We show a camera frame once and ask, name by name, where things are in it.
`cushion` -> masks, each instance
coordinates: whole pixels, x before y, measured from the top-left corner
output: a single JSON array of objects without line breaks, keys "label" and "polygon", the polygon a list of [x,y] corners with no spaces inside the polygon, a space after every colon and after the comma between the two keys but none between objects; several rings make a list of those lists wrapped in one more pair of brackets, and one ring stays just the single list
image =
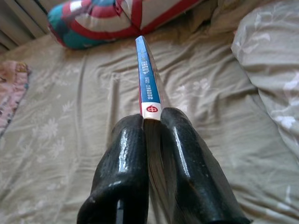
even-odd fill
[{"label": "cushion", "polygon": [[235,31],[244,16],[255,8],[272,1],[274,0],[217,0],[218,6],[211,16],[209,34],[217,35]]},{"label": "cushion", "polygon": [[149,33],[203,0],[73,0],[48,14],[62,45],[84,49]]},{"label": "cushion", "polygon": [[299,158],[299,1],[255,9],[240,23],[232,51],[255,85],[286,145]]}]

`pink cloth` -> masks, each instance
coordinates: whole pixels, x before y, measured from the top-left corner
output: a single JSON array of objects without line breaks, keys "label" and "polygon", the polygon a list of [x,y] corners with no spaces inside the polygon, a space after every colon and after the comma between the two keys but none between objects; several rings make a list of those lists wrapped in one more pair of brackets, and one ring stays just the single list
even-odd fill
[{"label": "pink cloth", "polygon": [[28,66],[22,62],[0,63],[0,136],[18,108],[28,88]]}]

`beige bedsheet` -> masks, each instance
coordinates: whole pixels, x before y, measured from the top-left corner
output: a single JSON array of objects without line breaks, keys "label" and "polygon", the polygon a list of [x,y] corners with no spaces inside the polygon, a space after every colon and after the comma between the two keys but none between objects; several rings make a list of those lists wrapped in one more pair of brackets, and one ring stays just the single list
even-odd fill
[{"label": "beige bedsheet", "polygon": [[[207,38],[176,23],[146,36],[172,106],[255,224],[299,223],[299,165],[233,56],[232,34]],[[112,127],[139,112],[135,41],[65,51],[46,36],[5,59],[33,73],[0,140],[0,223],[74,224]],[[151,208],[148,223],[159,223]]]}]

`book spine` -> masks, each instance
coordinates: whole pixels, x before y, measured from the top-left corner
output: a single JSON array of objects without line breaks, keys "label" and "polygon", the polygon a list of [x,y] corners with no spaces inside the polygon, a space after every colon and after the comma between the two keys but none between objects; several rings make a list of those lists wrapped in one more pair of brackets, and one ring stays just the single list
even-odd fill
[{"label": "book spine", "polygon": [[144,119],[160,120],[162,107],[157,87],[155,62],[143,36],[136,38],[139,70],[139,105]]}]

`wrinkled fabric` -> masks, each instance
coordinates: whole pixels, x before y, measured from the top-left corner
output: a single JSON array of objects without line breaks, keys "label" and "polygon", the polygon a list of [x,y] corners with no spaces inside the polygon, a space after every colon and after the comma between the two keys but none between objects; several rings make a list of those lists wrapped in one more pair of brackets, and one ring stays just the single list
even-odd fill
[{"label": "wrinkled fabric", "polygon": [[[145,36],[171,106],[206,142],[253,224],[297,224],[299,165],[232,54],[233,34],[187,25],[178,19]],[[0,139],[1,224],[73,224],[112,128],[139,113],[135,39],[70,51],[46,36],[0,60],[34,71]],[[165,224],[154,205],[150,198],[148,224]]]},{"label": "wrinkled fabric", "polygon": [[241,21],[232,51],[299,159],[298,11],[297,0],[254,10]]}]

